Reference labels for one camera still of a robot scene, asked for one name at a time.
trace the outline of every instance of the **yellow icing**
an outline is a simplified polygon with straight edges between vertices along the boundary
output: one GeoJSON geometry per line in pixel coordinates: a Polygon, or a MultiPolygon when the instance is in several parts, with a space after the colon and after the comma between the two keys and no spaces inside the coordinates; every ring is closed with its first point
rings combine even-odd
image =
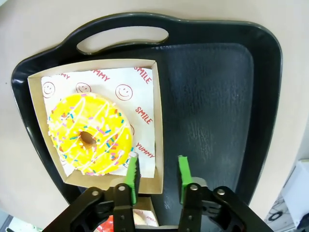
{"type": "Polygon", "coordinates": [[[47,123],[61,158],[84,174],[104,175],[128,159],[131,126],[115,103],[98,94],[77,93],[64,98],[47,123]],[[90,133],[92,141],[85,139],[83,131],[90,133]]]}

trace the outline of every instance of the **black plastic tray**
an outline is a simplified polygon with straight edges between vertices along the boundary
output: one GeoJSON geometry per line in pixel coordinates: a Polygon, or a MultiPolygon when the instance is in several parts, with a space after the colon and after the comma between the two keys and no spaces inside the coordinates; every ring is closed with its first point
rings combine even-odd
{"type": "Polygon", "coordinates": [[[160,14],[102,17],[71,33],[61,44],[20,62],[12,74],[16,103],[48,173],[68,202],[80,194],[64,184],[48,153],[32,106],[27,77],[55,66],[91,59],[144,58],[158,63],[164,131],[164,193],[153,196],[161,224],[180,216],[178,155],[210,188],[226,185],[249,203],[276,119],[281,48],[264,27],[248,22],[190,21],[160,14]],[[162,43],[128,43],[84,55],[76,45],[101,31],[152,26],[165,29],[162,43]]]}

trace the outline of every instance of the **cardboard box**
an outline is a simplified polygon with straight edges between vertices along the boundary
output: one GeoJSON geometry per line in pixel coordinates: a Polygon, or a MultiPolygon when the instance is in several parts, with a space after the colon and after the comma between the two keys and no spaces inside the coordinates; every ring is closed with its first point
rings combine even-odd
{"type": "Polygon", "coordinates": [[[82,187],[97,187],[107,190],[109,186],[123,183],[124,176],[106,174],[104,176],[83,175],[75,170],[71,175],[66,176],[60,163],[59,154],[54,148],[50,136],[48,136],[47,113],[44,106],[41,78],[43,76],[55,75],[67,72],[79,72],[95,69],[143,67],[153,71],[154,83],[154,135],[155,135],[155,176],[154,178],[141,178],[139,193],[161,194],[163,191],[163,128],[162,128],[162,107],[160,96],[160,85],[157,64],[154,60],[143,59],[102,59],[78,62],[63,66],[54,67],[38,72],[28,77],[28,84],[34,110],[38,123],[45,140],[48,151],[53,162],[60,173],[62,180],[71,185],[82,187]]]}

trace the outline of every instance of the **metal screw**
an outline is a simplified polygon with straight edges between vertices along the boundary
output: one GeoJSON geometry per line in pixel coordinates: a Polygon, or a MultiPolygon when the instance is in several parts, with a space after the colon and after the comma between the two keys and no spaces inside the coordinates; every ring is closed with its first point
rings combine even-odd
{"type": "Polygon", "coordinates": [[[195,190],[197,190],[198,188],[197,188],[196,185],[191,185],[191,186],[190,186],[190,189],[193,190],[193,191],[195,191],[195,190]]]}
{"type": "Polygon", "coordinates": [[[98,196],[98,191],[93,191],[93,192],[92,192],[92,195],[93,195],[93,196],[98,196]]]}
{"type": "Polygon", "coordinates": [[[119,189],[119,191],[123,191],[123,190],[126,189],[126,187],[124,187],[124,186],[119,186],[118,189],[119,189]]]}
{"type": "Polygon", "coordinates": [[[218,189],[217,193],[219,195],[224,195],[225,194],[225,191],[223,189],[218,189]]]}

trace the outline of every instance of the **handle cutout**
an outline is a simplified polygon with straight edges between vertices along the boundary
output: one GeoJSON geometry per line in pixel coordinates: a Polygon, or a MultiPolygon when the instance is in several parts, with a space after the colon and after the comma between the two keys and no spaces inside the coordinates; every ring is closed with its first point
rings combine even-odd
{"type": "Polygon", "coordinates": [[[92,35],[77,44],[77,50],[83,54],[91,55],[103,48],[123,43],[162,43],[169,33],[156,27],[123,27],[114,28],[92,35]]]}

